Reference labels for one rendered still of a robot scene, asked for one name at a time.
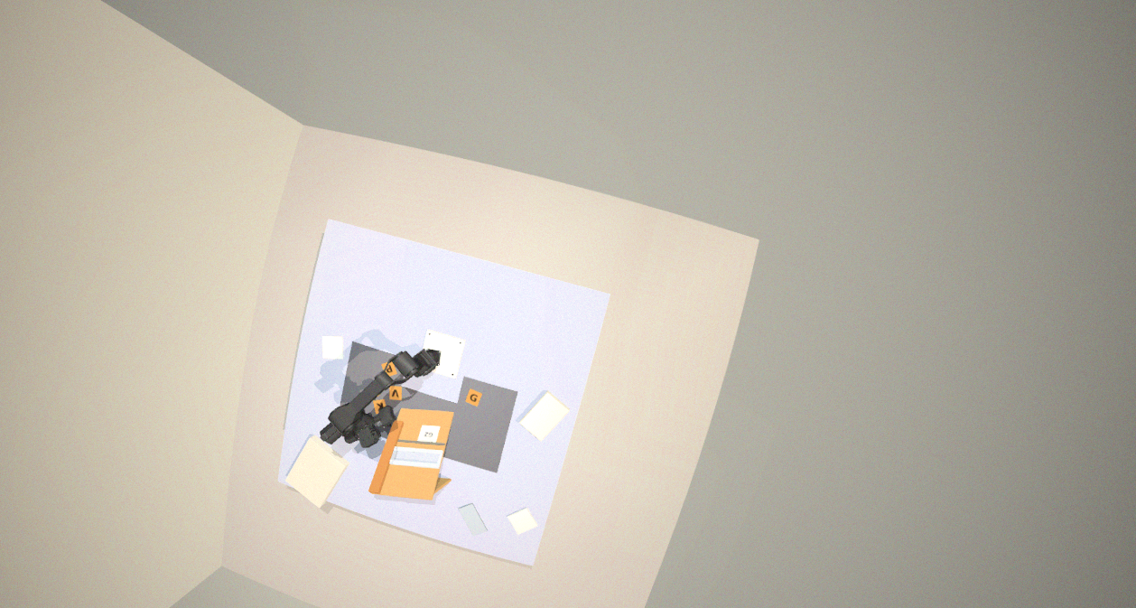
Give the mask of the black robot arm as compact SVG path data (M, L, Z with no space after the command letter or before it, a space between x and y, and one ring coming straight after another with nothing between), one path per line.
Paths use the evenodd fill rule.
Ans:
M392 380L391 376L389 376L385 369L387 369L389 363L391 361L396 365L396 369L404 374L406 378ZM431 374L431 370L435 370L435 367L440 365L440 361L441 351L431 351L431 349L427 349L427 351L421 349L421 351L417 355L414 355L414 358L411 358L408 351L401 351L393 356L393 358L389 360L387 365L385 365L385 369L381 370L381 373L374 377L368 388L365 388L365 390L362 390L359 395L356 395L352 401L336 407L329 413L329 425L325 426L324 430L320 431L321 441L329 442L329 445L332 445L333 442L336 442L336 440L341 436L344 438L349 435L349 432L352 432L354 427L360 426L364 420L364 408L368 407L368 405L373 402L377 395L381 395L382 391L387 390L391 386L396 386L396 384L406 383L406 380L411 378L414 375L417 378L417 376ZM354 433L356 435L359 435L359 441L362 448L377 444L381 438L381 431L376 430L375 426L369 426L368 424L364 426L364 430L356 430Z

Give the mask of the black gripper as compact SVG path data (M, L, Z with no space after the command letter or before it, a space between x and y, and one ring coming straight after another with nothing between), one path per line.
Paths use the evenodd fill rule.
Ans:
M359 441L359 435L356 435L354 431L364 430L364 426L366 426L367 424L369 426L373 426L375 423L381 420L383 427L385 426L391 427L391 424L395 422L395 410L393 410L393 408L390 407L389 405L386 407L382 407L378 410L378 415L373 416L373 413L370 411L366 414L365 409L362 410L362 414L364 414L364 420L361 422L360 426L354 427L352 432L349 432L349 435L344 436L345 442L348 442L348 444L351 444L351 442Z

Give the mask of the pale yellow board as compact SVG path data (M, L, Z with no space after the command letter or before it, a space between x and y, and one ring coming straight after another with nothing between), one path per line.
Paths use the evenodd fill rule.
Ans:
M433 500L434 494L451 481L438 477L438 470L453 416L454 411L401 408L389 428L368 492ZM421 426L440 426L437 441L417 441Z

